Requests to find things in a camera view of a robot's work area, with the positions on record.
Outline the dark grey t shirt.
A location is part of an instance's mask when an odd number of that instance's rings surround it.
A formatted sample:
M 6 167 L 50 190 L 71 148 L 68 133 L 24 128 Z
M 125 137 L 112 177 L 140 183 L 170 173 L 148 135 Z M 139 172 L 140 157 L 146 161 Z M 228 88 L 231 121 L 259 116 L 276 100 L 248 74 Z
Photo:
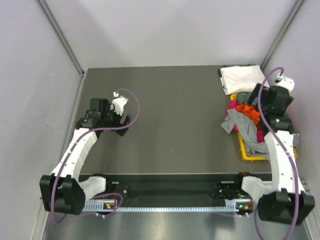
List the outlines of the dark grey t shirt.
M 249 97 L 251 96 L 251 92 L 239 92 L 236 94 L 236 101 L 238 104 L 247 105 L 249 101 Z

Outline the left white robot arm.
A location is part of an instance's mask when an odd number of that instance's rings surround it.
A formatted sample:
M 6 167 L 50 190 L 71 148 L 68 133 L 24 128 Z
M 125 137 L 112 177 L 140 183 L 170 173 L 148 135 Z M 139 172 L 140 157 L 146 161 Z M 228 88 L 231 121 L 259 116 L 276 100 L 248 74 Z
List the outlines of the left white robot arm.
M 114 191 L 102 175 L 93 175 L 80 182 L 79 177 L 86 158 L 100 135 L 108 130 L 123 136 L 128 130 L 131 115 L 122 118 L 128 99 L 115 96 L 92 98 L 85 116 L 75 125 L 72 139 L 62 159 L 49 175 L 39 181 L 44 209 L 48 212 L 79 215 L 85 203 L 96 195 L 109 198 Z

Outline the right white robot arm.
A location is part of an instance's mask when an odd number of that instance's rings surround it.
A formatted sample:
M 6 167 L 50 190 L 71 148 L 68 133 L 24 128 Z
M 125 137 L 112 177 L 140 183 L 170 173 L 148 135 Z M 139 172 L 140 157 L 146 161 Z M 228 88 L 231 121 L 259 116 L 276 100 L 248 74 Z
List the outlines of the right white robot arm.
M 257 213 L 262 221 L 299 226 L 315 207 L 315 198 L 307 195 L 301 183 L 294 155 L 294 129 L 286 115 L 294 100 L 292 88 L 281 85 L 263 87 L 256 85 L 248 102 L 260 113 L 259 124 L 263 130 L 271 166 L 271 186 L 254 175 L 245 175 L 233 185 L 239 198 L 250 195 L 257 203 Z

